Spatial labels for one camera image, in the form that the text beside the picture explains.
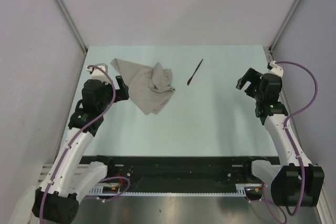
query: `black knife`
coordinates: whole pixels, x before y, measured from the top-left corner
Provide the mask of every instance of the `black knife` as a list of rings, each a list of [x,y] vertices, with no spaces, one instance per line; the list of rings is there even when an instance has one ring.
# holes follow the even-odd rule
[[[200,61],[200,63],[198,64],[195,72],[193,73],[193,75],[190,77],[190,79],[187,81],[187,85],[189,86],[191,80],[193,79],[194,75],[196,74],[196,71],[198,70],[198,68],[200,67],[201,63],[202,63],[203,59]]]

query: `black bracket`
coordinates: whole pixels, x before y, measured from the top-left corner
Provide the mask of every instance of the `black bracket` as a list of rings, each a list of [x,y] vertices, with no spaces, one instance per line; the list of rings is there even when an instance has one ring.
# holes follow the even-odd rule
[[[32,212],[37,218],[39,217],[43,194],[44,192],[40,189],[36,190]],[[72,223],[79,209],[76,196],[77,194],[71,194],[65,198],[59,197],[57,194],[47,194],[43,209],[43,219],[62,224]]]
[[[304,168],[306,174],[305,191],[301,207],[315,207],[321,193],[324,172],[321,167],[309,165]],[[301,168],[294,166],[283,166],[272,182],[271,194],[277,206],[296,206],[301,188]]]
[[[125,84],[124,80],[121,76],[116,76],[117,83],[119,85],[119,89],[117,89],[115,92],[116,98],[114,102],[124,101],[128,100],[128,86]]]
[[[254,90],[256,90],[260,85],[260,79],[263,74],[257,72],[253,68],[249,68],[243,77],[238,80],[236,89],[241,90],[247,82],[250,82],[250,85],[245,90],[245,93],[254,98]]]

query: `white enclosure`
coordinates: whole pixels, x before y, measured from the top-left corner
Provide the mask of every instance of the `white enclosure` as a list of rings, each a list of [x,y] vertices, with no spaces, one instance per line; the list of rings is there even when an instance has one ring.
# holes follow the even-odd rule
[[[0,0],[0,223],[53,160],[84,55],[53,0]]]
[[[63,0],[86,46],[270,46],[294,0]]]

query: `metal floor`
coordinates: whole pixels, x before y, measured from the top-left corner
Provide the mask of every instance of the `metal floor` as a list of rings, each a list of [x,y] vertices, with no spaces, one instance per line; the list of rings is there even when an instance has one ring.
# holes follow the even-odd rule
[[[301,208],[289,224],[321,223],[316,208]],[[84,200],[73,224],[273,224],[265,203],[243,198],[121,197],[101,203]]]

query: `crumpled cloth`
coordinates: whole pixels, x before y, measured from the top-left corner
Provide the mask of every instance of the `crumpled cloth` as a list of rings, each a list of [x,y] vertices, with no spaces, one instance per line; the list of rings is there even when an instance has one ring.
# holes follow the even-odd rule
[[[169,102],[175,89],[171,86],[173,73],[160,63],[149,67],[130,61],[114,59],[111,65],[129,87],[130,99],[146,115],[158,114]]]

